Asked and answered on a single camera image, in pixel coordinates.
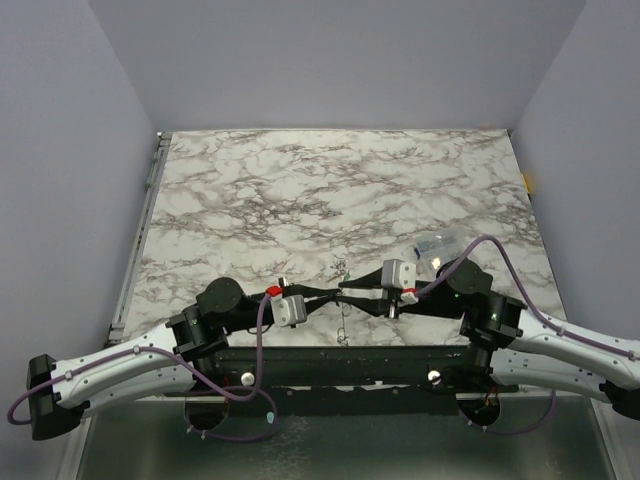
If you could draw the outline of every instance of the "gray wall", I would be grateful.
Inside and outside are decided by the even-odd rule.
[[[30,357],[100,347],[156,140],[84,0],[3,1],[0,45],[4,411]],[[4,421],[0,438],[0,478],[55,477],[64,438],[35,443]]]
[[[584,5],[89,3],[163,130],[513,128]]]
[[[570,320],[640,338],[640,2],[589,1],[513,135]],[[619,419],[640,478],[640,424]]]

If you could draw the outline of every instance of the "marble surface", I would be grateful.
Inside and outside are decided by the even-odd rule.
[[[564,312],[505,131],[203,131],[173,135],[125,338],[194,302],[219,276],[247,293],[285,275],[332,287],[388,258],[415,261],[412,240],[464,225],[496,235],[533,300]],[[489,245],[475,260],[494,290],[518,296]],[[346,340],[338,338],[345,326]],[[265,345],[465,344],[459,321],[372,318],[328,305]],[[232,345],[255,337],[235,333]]]

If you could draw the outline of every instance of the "purple cable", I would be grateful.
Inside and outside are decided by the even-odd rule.
[[[202,373],[200,373],[198,370],[196,370],[194,367],[192,367],[191,365],[189,365],[186,361],[184,361],[182,358],[178,357],[177,355],[174,355],[171,352],[168,352],[167,350],[163,350],[161,348],[157,348],[157,347],[144,347],[141,346],[139,347],[140,350],[139,352],[151,352],[151,353],[157,353],[159,355],[163,355],[169,359],[171,359],[174,363],[178,364],[178,365],[182,365],[184,368],[186,368],[187,370],[189,370],[189,372],[191,372],[198,380],[200,380],[202,383],[204,383],[206,386],[208,386],[211,390],[215,391],[216,393],[220,394],[221,396],[225,397],[228,400],[232,400],[232,401],[236,401],[236,402],[249,402],[251,400],[253,400],[256,395],[260,394],[262,396],[264,396],[269,403],[271,404],[272,408],[274,409],[274,422],[273,424],[275,425],[275,415],[277,414],[277,410],[275,409],[275,402],[273,401],[273,399],[269,396],[268,393],[260,390],[260,386],[262,384],[262,374],[263,374],[263,356],[262,356],[262,320],[264,317],[264,310],[266,308],[267,302],[270,299],[270,295],[265,294],[265,296],[262,298],[261,302],[260,302],[260,306],[258,307],[258,318],[256,321],[256,328],[257,328],[257,332],[256,332],[256,381],[253,385],[253,387],[226,387],[226,388],[222,388],[218,385],[216,385],[215,383],[213,383],[211,380],[209,380],[207,377],[205,377]],[[86,372],[87,370],[91,370],[93,368],[96,368],[100,365],[104,365],[105,363],[109,363],[113,360],[116,360],[118,358],[122,358],[122,357],[126,357],[128,355],[138,355],[139,353],[136,353],[133,349],[131,350],[125,350],[122,352],[117,352],[117,353],[113,353],[111,355],[107,355],[104,358],[98,359],[94,362],[88,363],[86,365],[83,365],[81,367],[78,367],[74,370],[71,370],[71,375],[75,376],[75,375],[79,375],[83,372]],[[16,399],[15,402],[13,402],[11,404],[11,406],[9,407],[9,410],[7,411],[7,421],[11,424],[11,425],[29,425],[31,423],[31,420],[19,420],[16,419],[14,414],[16,409],[18,408],[18,406],[24,402],[25,400],[27,400],[29,397],[33,396],[34,394],[36,394],[37,392],[39,392],[40,390],[43,390],[45,388],[48,388],[52,385],[55,385],[59,382],[62,382],[66,380],[66,374],[62,374],[59,375],[57,377],[54,377],[50,380],[47,380],[46,382],[43,382],[39,385],[36,385],[35,387],[27,390],[26,392],[24,392],[22,395],[20,395],[20,397],[18,397]],[[227,390],[251,390],[251,392],[248,395],[234,395],[233,393],[230,393]],[[262,436],[260,436],[259,438],[263,438],[264,436],[271,434],[271,430],[269,429],[268,433],[266,434],[262,434]]]
[[[507,265],[507,268],[509,269],[509,273],[513,277],[513,281],[516,283],[516,286],[518,287],[518,290],[520,291],[520,294],[522,295],[522,298],[524,299],[524,301],[527,304],[527,306],[531,309],[531,311],[533,312],[535,317],[538,320],[540,320],[540,322],[542,322],[544,325],[546,325],[551,330],[553,330],[554,332],[561,332],[562,328],[558,327],[557,325],[555,325],[554,323],[549,321],[547,318],[545,318],[545,316],[540,312],[540,310],[538,310],[538,308],[533,304],[533,301],[531,300],[531,297],[529,297],[529,294],[527,293],[526,289],[524,288],[524,285],[523,285],[522,281],[520,280],[520,277],[518,277],[518,274],[516,273],[516,270],[513,267],[513,264],[511,263],[511,259],[509,258],[509,255],[507,255],[507,251],[504,249],[504,247],[502,246],[500,241],[496,237],[494,237],[492,235],[482,235],[482,236],[476,238],[473,242],[471,242],[469,244],[469,246],[465,249],[465,251],[462,252],[460,257],[458,257],[456,259],[456,261],[451,264],[451,266],[449,266],[444,272],[442,272],[440,274],[440,276],[435,279],[435,281],[431,282],[426,287],[424,287],[421,290],[417,291],[416,292],[416,296],[421,297],[423,295],[426,295],[427,293],[432,291],[434,288],[436,288],[438,285],[440,285],[442,282],[444,282],[447,278],[449,278],[451,276],[451,274],[453,274],[453,272],[456,271],[456,269],[469,256],[469,254],[471,254],[471,252],[473,250],[475,250],[475,248],[478,245],[480,245],[482,242],[486,242],[486,241],[489,241],[489,242],[493,243],[498,248],[498,250],[500,251],[500,254],[502,255],[502,258],[504,259],[504,263]],[[632,358],[632,359],[635,358],[635,354],[632,351],[628,351],[628,350],[623,350],[621,348],[612,347],[612,346],[607,345],[605,343],[598,342],[597,340],[592,340],[590,338],[583,337],[582,335],[579,335],[577,333],[573,333],[573,332],[571,332],[569,330],[565,330],[564,333],[562,333],[562,335],[566,335],[567,337],[569,337],[569,338],[571,338],[573,340],[576,340],[576,341],[578,341],[580,343],[584,343],[584,344],[590,345],[592,347],[600,348],[600,349],[602,349],[602,350],[604,350],[606,352],[609,352],[609,353],[615,353],[616,355],[621,355],[623,357],[628,357],[628,358]]]
[[[225,390],[249,390],[250,387],[226,387]],[[236,443],[249,443],[249,442],[256,442],[258,440],[262,440],[264,438],[268,438],[271,435],[273,435],[277,428],[277,418],[278,418],[278,407],[276,406],[276,402],[273,401],[273,398],[271,398],[269,396],[269,394],[267,394],[266,392],[264,392],[263,390],[260,390],[258,392],[260,395],[262,395],[264,398],[267,399],[267,401],[269,402],[269,405],[271,405],[271,410],[273,412],[273,421],[271,422],[271,426],[262,433],[258,433],[256,435],[250,435],[248,437],[231,437],[229,435],[221,435],[219,433],[211,433],[211,431],[209,430],[198,430],[197,428],[195,428],[192,424],[191,424],[191,419],[189,418],[189,416],[187,415],[187,411],[185,409],[184,412],[184,421],[187,423],[187,425],[189,425],[189,429],[187,430],[187,433],[190,431],[196,432],[200,435],[204,435],[206,437],[210,437],[210,438],[215,438],[217,440],[224,440],[225,442],[236,442]]]
[[[460,415],[469,423],[471,427],[477,430],[482,430],[483,432],[491,433],[493,435],[503,435],[503,436],[510,437],[513,435],[523,435],[525,433],[533,432],[534,430],[540,428],[542,425],[544,425],[547,422],[547,420],[551,418],[551,416],[553,415],[553,412],[555,412],[556,410],[557,403],[558,403],[558,399],[556,396],[556,391],[551,390],[551,401],[549,402],[549,407],[547,408],[547,411],[542,416],[542,418],[540,418],[540,420],[538,420],[537,422],[532,423],[528,427],[518,428],[516,430],[493,430],[491,428],[481,427],[480,425],[473,423],[471,420],[469,420],[469,417],[467,417],[462,410],[460,410]]]

